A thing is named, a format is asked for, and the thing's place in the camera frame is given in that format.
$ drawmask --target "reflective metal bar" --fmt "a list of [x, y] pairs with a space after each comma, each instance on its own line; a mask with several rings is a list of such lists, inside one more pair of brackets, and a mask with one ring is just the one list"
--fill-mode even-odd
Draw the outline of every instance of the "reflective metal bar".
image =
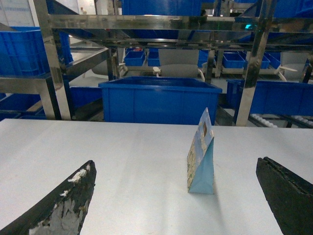
[[80, 60], [73, 61], [67, 65], [66, 74], [71, 76], [79, 76], [92, 69], [101, 62], [110, 57], [110, 49], [103, 48], [99, 51], [88, 55]]
[[0, 93], [39, 94], [47, 119], [61, 119], [52, 78], [0, 77]]
[[112, 49], [109, 50], [110, 59], [107, 60], [107, 67], [108, 67], [108, 77], [109, 81], [114, 80], [113, 74], [113, 61], [112, 61]]
[[229, 17], [229, 15], [230, 15], [231, 2], [233, 3], [233, 1], [225, 0], [224, 17]]
[[311, 74], [313, 71], [313, 51], [310, 52], [308, 60], [309, 60], [309, 63], [305, 64], [303, 68], [303, 74], [299, 82], [308, 83], [309, 79], [311, 78]]
[[208, 57], [207, 57], [207, 66], [206, 66], [206, 73], [205, 73], [206, 83], [211, 83], [211, 80], [212, 80], [214, 57], [215, 57], [215, 50], [210, 50]]
[[[52, 28], [163, 29], [253, 32], [256, 17], [48, 15]], [[277, 18], [270, 32], [313, 33], [313, 18]]]
[[119, 69], [118, 69], [118, 52], [116, 49], [111, 49], [112, 50], [112, 72], [113, 72], [113, 77], [114, 79], [119, 79]]
[[217, 61], [216, 61], [215, 77], [221, 76], [223, 55], [224, 55], [224, 50], [219, 50], [218, 55], [217, 55]]
[[251, 56], [247, 66], [245, 75], [245, 85], [241, 98], [236, 126], [246, 126], [252, 100], [255, 92], [256, 82], [258, 80], [259, 71], [268, 39], [268, 31], [271, 27], [272, 17], [275, 11], [277, 0], [263, 0], [258, 29], [255, 33], [255, 39]]
[[50, 120], [61, 120], [61, 114], [52, 78], [40, 79], [40, 81], [36, 83], [36, 86], [43, 104], [46, 118]]
[[61, 67], [59, 64], [57, 48], [54, 41], [54, 36], [56, 36], [56, 33], [53, 35], [53, 31], [50, 27], [47, 4], [45, 0], [36, 0], [34, 1], [34, 4], [45, 44], [45, 51], [50, 66], [50, 72], [54, 83], [54, 89], [56, 91], [61, 117], [64, 120], [71, 120], [70, 108], [67, 103], [67, 96], [64, 88]]

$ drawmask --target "metal rack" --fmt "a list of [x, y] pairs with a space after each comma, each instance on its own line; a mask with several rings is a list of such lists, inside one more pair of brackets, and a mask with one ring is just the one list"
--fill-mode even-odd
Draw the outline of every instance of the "metal rack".
[[[117, 47], [158, 47], [158, 48], [191, 48], [209, 49], [206, 82], [211, 81], [215, 51], [219, 52], [217, 72], [220, 71], [223, 50], [251, 51], [247, 67], [243, 70], [245, 85], [237, 117], [238, 126], [245, 126], [255, 91], [256, 82], [264, 51], [311, 51], [311, 44], [293, 44], [285, 38], [268, 42], [268, 34], [284, 33], [296, 35], [297, 39], [312, 36], [313, 19], [275, 19], [273, 18], [277, 0], [263, 0], [259, 17], [185, 17], [185, 16], [120, 16], [120, 15], [50, 15], [45, 0], [35, 1], [42, 36], [45, 43], [48, 62], [56, 90], [62, 119], [70, 119], [70, 108], [66, 99], [64, 75], [78, 76], [88, 69], [108, 60], [109, 79], [118, 77]], [[178, 30], [178, 39], [142, 39], [138, 38], [134, 29], [145, 30]], [[70, 33], [75, 37], [93, 41], [98, 45], [109, 47], [101, 49], [94, 55], [74, 62], [66, 67], [60, 64], [60, 43], [58, 30]], [[88, 32], [84, 35], [78, 30]], [[234, 40], [234, 33], [254, 32], [253, 42], [242, 43]], [[311, 75], [309, 65], [303, 80]]]

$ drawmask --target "white tabletop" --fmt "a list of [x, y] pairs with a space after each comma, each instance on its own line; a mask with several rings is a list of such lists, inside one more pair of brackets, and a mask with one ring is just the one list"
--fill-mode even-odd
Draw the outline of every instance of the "white tabletop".
[[196, 126], [0, 122], [0, 229], [87, 160], [96, 185], [82, 235], [278, 235], [255, 169], [268, 156], [313, 182], [313, 130], [214, 127], [215, 194], [187, 193]]

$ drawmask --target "metal pole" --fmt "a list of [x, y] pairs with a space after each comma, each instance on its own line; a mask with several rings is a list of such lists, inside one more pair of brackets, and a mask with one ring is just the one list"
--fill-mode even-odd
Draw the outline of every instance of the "metal pole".
[[236, 116], [235, 114], [236, 126], [246, 126], [248, 121], [256, 82], [258, 80], [265, 46], [268, 40], [268, 32], [271, 27], [276, 4], [277, 0], [263, 0], [251, 56], [245, 75], [243, 95], [240, 101], [237, 113], [238, 115]]
[[206, 65], [206, 73], [205, 73], [205, 82], [206, 83], [211, 83], [211, 80], [212, 80], [214, 57], [215, 57], [215, 50], [212, 49], [209, 51], [209, 54], [207, 57], [207, 65]]
[[107, 67], [108, 67], [108, 77], [109, 77], [109, 81], [111, 80], [114, 80], [114, 62], [113, 62], [113, 55], [114, 55], [114, 52], [113, 52], [113, 49], [110, 49], [110, 52], [109, 52], [109, 58], [107, 59]]
[[62, 71], [57, 52], [59, 51], [59, 53], [61, 53], [62, 51], [60, 50], [61, 44], [59, 43], [59, 36], [56, 31], [53, 32], [50, 26], [46, 1], [36, 0], [34, 1], [34, 4], [45, 44], [45, 51], [49, 62], [50, 72], [54, 83], [54, 89], [57, 96], [61, 117], [63, 120], [71, 120], [70, 108], [67, 102], [67, 95], [63, 83]]
[[216, 61], [215, 77], [221, 76], [223, 55], [224, 55], [224, 50], [219, 50], [218, 55], [217, 55], [217, 61]]
[[310, 52], [308, 59], [309, 59], [309, 64], [305, 64], [303, 68], [302, 76], [299, 81], [302, 83], [308, 83], [309, 79], [311, 78], [311, 74], [313, 71], [313, 51]]
[[36, 87], [43, 104], [46, 118], [51, 120], [60, 120], [61, 114], [54, 91], [52, 78], [50, 77], [48, 79], [41, 79], [40, 83], [36, 83]]

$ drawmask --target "wall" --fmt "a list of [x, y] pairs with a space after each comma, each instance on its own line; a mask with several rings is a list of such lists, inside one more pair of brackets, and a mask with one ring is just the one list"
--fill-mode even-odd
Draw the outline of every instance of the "wall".
[[28, 0], [0, 0], [0, 23], [8, 26], [34, 26]]
[[108, 0], [97, 0], [97, 13], [98, 15], [107, 15], [108, 14]]
[[94, 6], [94, 0], [77, 0], [78, 8], [79, 8], [79, 14], [83, 14], [80, 10], [81, 7], [84, 8], [85, 11], [87, 11], [87, 15], [95, 15], [96, 9]]

